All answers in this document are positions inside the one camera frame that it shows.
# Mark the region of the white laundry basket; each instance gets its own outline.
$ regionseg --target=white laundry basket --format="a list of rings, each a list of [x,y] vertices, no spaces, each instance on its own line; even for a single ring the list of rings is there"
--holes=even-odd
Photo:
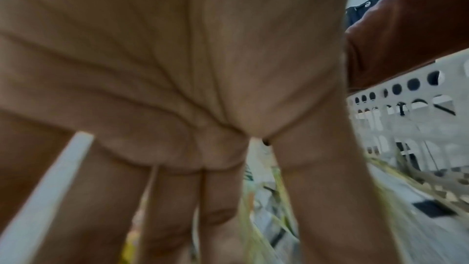
[[[469,49],[358,92],[347,104],[368,153],[469,209]]]

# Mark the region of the laundry basket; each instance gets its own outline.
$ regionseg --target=laundry basket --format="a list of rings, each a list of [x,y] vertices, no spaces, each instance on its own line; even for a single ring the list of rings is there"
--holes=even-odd
[[[469,49],[347,98],[357,138],[469,210]]]

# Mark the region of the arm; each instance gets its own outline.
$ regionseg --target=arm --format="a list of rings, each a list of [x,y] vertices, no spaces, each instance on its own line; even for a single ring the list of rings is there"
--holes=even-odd
[[[346,32],[349,90],[469,47],[467,0],[381,0]]]

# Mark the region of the orange sleeve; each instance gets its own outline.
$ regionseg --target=orange sleeve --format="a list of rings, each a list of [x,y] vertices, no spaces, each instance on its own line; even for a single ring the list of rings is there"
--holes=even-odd
[[[350,91],[469,47],[469,0],[381,0],[346,31]]]

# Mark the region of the hand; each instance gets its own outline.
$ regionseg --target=hand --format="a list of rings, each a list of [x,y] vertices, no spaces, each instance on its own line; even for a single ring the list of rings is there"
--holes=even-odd
[[[269,138],[305,263],[397,263],[347,120],[345,0],[0,0],[0,229],[75,131],[95,141],[34,259],[241,263],[250,136]]]

